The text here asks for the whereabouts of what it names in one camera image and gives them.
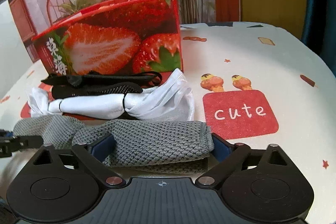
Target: cardboard box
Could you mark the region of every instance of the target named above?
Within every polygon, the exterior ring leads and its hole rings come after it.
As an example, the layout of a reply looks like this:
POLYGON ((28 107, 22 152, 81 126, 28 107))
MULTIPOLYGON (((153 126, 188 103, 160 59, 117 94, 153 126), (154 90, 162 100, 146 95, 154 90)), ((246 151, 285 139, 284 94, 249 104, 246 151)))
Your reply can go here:
POLYGON ((108 0, 63 19, 33 41, 49 74, 182 69, 177 0, 108 0))

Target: gray knitted fabric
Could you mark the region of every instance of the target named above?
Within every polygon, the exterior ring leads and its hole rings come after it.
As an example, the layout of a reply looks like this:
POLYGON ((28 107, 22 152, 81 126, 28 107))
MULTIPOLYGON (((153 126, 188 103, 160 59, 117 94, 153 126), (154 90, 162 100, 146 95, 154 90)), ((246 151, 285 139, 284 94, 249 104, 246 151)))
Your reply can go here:
MULTIPOLYGON (((107 133, 113 134, 117 143, 114 152, 104 161, 111 167, 147 166, 144 168, 146 171, 180 173, 183 166, 169 164, 201 160, 214 149, 209 127, 199 121, 115 119, 87 127, 73 117, 48 115, 22 119, 13 130, 16 136, 41 135, 45 143, 52 143, 56 149, 67 149, 80 142, 92 143, 107 133)), ((207 169, 204 161, 190 162, 188 165, 195 166, 194 172, 207 169)))

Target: tablecloth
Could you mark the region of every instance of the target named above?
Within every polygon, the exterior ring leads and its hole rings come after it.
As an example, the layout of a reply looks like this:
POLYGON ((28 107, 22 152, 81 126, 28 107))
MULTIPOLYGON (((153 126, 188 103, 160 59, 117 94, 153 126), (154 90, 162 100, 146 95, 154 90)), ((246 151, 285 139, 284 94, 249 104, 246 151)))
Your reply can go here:
MULTIPOLYGON (((333 223, 336 78, 332 72, 281 28, 261 23, 186 27, 181 31, 182 57, 184 74, 193 89, 195 120, 206 121, 231 143, 243 142, 255 149, 279 144, 314 189, 306 221, 333 223)), ((12 87, 0 103, 1 128, 13 128, 26 103, 26 92, 46 76, 38 61, 12 87)), ((2 178, 7 181, 0 195, 31 155, 28 151, 0 160, 2 178)))

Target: red rounded square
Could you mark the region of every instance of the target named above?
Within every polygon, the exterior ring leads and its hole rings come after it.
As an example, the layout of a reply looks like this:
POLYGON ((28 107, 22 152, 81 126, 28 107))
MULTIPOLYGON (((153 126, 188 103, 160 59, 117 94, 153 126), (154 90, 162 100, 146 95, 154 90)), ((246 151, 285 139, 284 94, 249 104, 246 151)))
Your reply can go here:
POLYGON ((279 129, 265 95, 259 90, 208 93, 203 97, 203 105, 205 121, 212 132, 226 140, 272 134, 279 129))

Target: white satin tie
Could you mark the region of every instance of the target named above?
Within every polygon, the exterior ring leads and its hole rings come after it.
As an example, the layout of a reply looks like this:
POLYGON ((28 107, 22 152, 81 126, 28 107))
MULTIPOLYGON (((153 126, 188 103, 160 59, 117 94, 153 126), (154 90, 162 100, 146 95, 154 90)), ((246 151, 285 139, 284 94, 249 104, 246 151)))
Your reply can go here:
POLYGON ((179 69, 174 70, 162 86, 144 89, 140 94, 78 96, 48 103, 48 93, 45 90, 33 88, 28 97, 28 104, 31 107, 32 117, 66 112, 111 120, 126 111, 130 116, 147 121, 192 121, 194 119, 192 90, 179 69))

